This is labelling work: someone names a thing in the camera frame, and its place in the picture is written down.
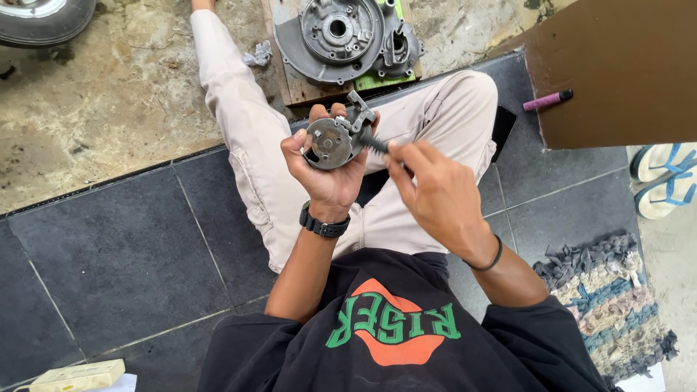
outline hand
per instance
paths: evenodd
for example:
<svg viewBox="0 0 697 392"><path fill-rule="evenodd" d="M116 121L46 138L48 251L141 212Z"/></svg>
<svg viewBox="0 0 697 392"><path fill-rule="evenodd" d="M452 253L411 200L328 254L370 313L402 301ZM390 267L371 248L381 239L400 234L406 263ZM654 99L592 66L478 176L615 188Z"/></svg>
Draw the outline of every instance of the hand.
<svg viewBox="0 0 697 392"><path fill-rule="evenodd" d="M380 122L380 114L375 113L373 133ZM309 113L309 123L319 119L346 116L346 106L335 103L332 105L331 114L322 105L315 105ZM312 147L312 136L304 129L299 130L294 136L281 141L281 150L286 158L288 171L295 177L310 197L309 214L324 223L336 223L346 219L349 209L358 196L360 184L365 172L365 160L367 150L363 149L344 166L333 170L314 169L302 156L300 148L305 150Z"/></svg>
<svg viewBox="0 0 697 392"><path fill-rule="evenodd" d="M446 158L425 140L390 143L385 162L401 199L428 234L477 268L492 263L498 241L482 217L480 194L471 168ZM414 173L412 182L408 170Z"/></svg>
<svg viewBox="0 0 697 392"><path fill-rule="evenodd" d="M215 12L216 0L191 0L191 12L198 10L211 10Z"/></svg>

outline pant leg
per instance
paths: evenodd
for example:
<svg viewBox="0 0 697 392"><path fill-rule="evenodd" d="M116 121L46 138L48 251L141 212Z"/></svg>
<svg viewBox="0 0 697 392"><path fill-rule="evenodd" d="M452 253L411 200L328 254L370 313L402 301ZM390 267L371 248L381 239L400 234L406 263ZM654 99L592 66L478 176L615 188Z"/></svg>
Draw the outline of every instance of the pant leg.
<svg viewBox="0 0 697 392"><path fill-rule="evenodd" d="M242 54L215 13L198 10L191 15L201 85L230 150L237 189L247 217L261 232L269 252L269 267L279 273L293 250L300 224L300 208L307 191L291 176L281 152L281 140L290 136L286 118L272 109ZM358 220L355 209L351 218ZM338 248L358 240L358 228L349 226Z"/></svg>
<svg viewBox="0 0 697 392"><path fill-rule="evenodd" d="M448 158L472 168L476 181L487 170L496 145L491 141L498 92L484 73L461 71L438 84L377 107L383 140L414 142L425 139ZM384 169L382 160L369 157L367 172ZM389 179L364 208L362 238L366 247L408 253L447 252L414 220Z"/></svg>

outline extension socket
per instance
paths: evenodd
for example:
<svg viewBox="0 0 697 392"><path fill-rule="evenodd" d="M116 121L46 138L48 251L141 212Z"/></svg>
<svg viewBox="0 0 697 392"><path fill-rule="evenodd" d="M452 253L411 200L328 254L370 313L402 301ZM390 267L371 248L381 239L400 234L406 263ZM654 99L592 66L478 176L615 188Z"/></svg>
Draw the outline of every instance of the extension socket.
<svg viewBox="0 0 697 392"><path fill-rule="evenodd" d="M82 392L111 386L123 373L123 359L53 369L35 379L29 392Z"/></svg>

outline sandal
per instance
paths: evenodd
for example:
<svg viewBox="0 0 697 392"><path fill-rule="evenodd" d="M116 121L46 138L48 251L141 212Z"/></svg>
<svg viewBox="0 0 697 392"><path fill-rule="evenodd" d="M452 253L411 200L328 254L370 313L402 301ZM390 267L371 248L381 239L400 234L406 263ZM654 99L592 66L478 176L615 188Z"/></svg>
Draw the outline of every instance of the sandal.
<svg viewBox="0 0 697 392"><path fill-rule="evenodd" d="M629 171L635 180L651 182L667 172L684 172L696 153L697 143L651 144L636 154Z"/></svg>
<svg viewBox="0 0 697 392"><path fill-rule="evenodd" d="M697 163L693 163L685 171L644 188L634 198L636 211L646 219L661 219L675 207L690 204L696 188Z"/></svg>

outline doormat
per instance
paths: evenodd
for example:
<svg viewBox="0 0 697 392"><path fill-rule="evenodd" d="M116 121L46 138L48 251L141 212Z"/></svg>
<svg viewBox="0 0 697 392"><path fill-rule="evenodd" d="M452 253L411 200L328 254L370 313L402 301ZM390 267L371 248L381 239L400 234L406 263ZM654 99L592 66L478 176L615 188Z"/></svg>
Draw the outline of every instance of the doormat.
<svg viewBox="0 0 697 392"><path fill-rule="evenodd" d="M576 318L583 343L611 389L677 356L677 336L659 318L636 237L612 236L590 248L547 248L535 272Z"/></svg>

